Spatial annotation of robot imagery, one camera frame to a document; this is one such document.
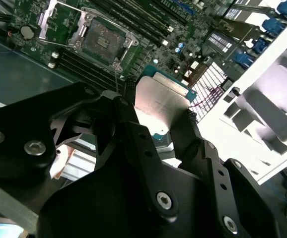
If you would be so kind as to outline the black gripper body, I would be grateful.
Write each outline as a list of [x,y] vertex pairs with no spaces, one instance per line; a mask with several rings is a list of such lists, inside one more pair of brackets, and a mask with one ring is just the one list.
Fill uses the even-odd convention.
[[215,164],[184,172],[159,158],[109,160],[56,192],[41,210],[39,238],[207,238],[216,231]]

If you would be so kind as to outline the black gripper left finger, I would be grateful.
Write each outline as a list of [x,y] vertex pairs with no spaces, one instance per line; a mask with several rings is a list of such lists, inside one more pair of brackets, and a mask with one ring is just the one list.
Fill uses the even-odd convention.
[[28,186],[44,180],[56,149],[82,134],[99,139],[98,169],[109,160],[159,158],[132,103],[76,83],[0,108],[0,181]]

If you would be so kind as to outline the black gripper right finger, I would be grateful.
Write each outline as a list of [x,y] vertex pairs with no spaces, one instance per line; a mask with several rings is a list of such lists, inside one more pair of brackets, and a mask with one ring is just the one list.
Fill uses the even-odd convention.
[[194,112],[186,110],[170,134],[179,168],[198,178],[193,202],[197,237],[281,237],[277,217],[258,183],[240,161],[220,160],[216,147],[202,138]]

